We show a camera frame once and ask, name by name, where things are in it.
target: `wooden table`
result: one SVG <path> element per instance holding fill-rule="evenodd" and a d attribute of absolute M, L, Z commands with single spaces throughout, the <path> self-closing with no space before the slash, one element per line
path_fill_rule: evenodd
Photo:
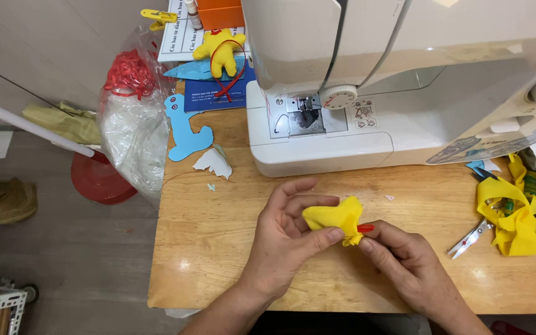
<path fill-rule="evenodd" d="M 298 177 L 260 174 L 249 150 L 245 109 L 209 111 L 190 119 L 208 125 L 233 167 L 229 180 L 167 159 L 148 306 L 205 308 L 239 277 L 254 238 L 257 215 L 272 189 Z M 175 143 L 169 139 L 169 148 Z M 495 159 L 507 172 L 506 160 Z M 508 173 L 501 174 L 508 179 Z M 446 255 L 480 220 L 476 180 L 463 164 L 396 166 L 315 175 L 316 193 L 363 203 L 361 222 L 382 219 L 432 244 L 460 293 L 477 314 L 536 314 L 536 256 L 504 257 L 493 232 L 467 252 Z M 207 183 L 216 185 L 216 192 Z M 384 195 L 393 195 L 388 201 Z M 336 245 L 311 258 L 271 310 L 408 312 L 388 280 L 355 247 Z"/>

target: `small bottle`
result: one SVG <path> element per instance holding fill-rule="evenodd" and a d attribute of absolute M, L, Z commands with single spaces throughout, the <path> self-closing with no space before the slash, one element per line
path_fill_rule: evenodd
<path fill-rule="evenodd" d="M 202 29 L 202 21 L 199 19 L 198 6 L 194 0 L 185 0 L 185 7 L 188 9 L 188 16 L 194 29 Z"/>

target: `white wall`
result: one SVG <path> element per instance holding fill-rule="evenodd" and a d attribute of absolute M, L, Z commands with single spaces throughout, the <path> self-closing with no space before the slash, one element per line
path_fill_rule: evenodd
<path fill-rule="evenodd" d="M 123 41 L 152 23 L 140 11 L 167 7 L 167 0 L 0 0 L 0 75 L 52 104 L 95 110 Z M 1 107 L 19 113 L 35 98 L 19 98 L 3 81 Z"/>

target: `sewing machine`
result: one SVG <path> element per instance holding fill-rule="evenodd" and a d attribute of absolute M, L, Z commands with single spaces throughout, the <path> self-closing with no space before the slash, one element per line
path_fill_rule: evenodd
<path fill-rule="evenodd" d="M 289 176 L 536 142 L 536 1 L 242 0 L 249 144 Z"/>

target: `clear plastic bag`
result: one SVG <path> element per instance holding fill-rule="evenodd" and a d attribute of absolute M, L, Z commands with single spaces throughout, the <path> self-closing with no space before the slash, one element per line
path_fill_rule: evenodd
<path fill-rule="evenodd" d="M 167 158 L 165 99 L 175 80 L 163 76 L 176 63 L 159 63 L 163 32 L 138 27 L 124 43 L 100 90 L 96 114 L 101 149 L 138 192 L 159 206 Z"/>

